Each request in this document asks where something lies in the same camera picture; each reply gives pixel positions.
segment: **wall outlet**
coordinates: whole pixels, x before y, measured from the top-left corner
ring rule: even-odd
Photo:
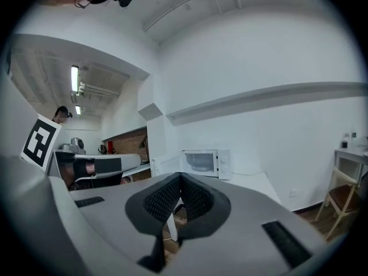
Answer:
[[[297,196],[297,194],[298,194],[297,189],[291,189],[289,198],[295,197],[295,196]]]

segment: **wooden floor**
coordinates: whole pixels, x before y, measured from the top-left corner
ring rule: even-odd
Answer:
[[[325,237],[327,233],[331,230],[332,225],[334,224],[337,218],[334,218],[335,211],[333,207],[329,206],[327,208],[324,208],[322,214],[320,215],[319,220],[317,222],[314,222],[314,219],[316,218],[318,211],[319,206],[307,212],[300,213],[298,215],[305,221],[307,221],[310,225],[314,226],[321,233],[322,237]],[[343,218],[327,241],[329,242],[334,238],[342,234],[345,234],[349,230],[354,219],[355,215]],[[181,209],[178,212],[178,214],[174,216],[174,220],[177,228],[180,228],[181,226],[186,224],[186,211],[184,208]],[[168,263],[170,260],[173,259],[175,254],[178,252],[179,245],[175,241],[171,240],[171,236],[170,233],[168,232],[167,225],[165,225],[163,228],[163,239],[165,248],[165,258],[166,262]]]

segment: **chair seat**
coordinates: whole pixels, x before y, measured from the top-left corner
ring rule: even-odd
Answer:
[[[337,188],[334,188],[329,191],[331,198],[335,201],[336,205],[339,207],[340,210],[343,209],[345,202],[350,193],[350,186],[343,185]],[[361,205],[361,198],[357,195],[356,192],[353,192],[349,205],[347,206],[346,213],[351,212],[353,210],[359,209]]]

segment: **fluorescent light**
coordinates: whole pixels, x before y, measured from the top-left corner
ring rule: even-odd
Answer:
[[[71,67],[71,89],[74,92],[78,92],[78,73],[79,73],[79,67],[72,66]]]

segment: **white desk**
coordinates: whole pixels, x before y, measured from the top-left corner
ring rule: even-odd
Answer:
[[[232,179],[226,182],[261,192],[267,195],[275,202],[277,202],[278,204],[281,204],[281,201],[277,196],[276,191],[273,188],[271,182],[269,181],[266,173],[262,172],[252,176],[232,174]]]
[[[367,151],[367,148],[355,147],[355,148],[339,148],[335,150],[335,167],[340,168],[340,159],[348,159],[352,162],[359,164],[358,174],[356,180],[360,184],[362,177],[363,165],[368,166],[368,157],[363,155],[363,152]]]
[[[124,172],[121,177],[122,178],[129,177],[131,179],[131,182],[133,182],[133,174],[137,174],[139,172],[143,172],[145,170],[150,170],[150,169],[151,169],[151,165],[149,163],[141,164],[132,170]]]

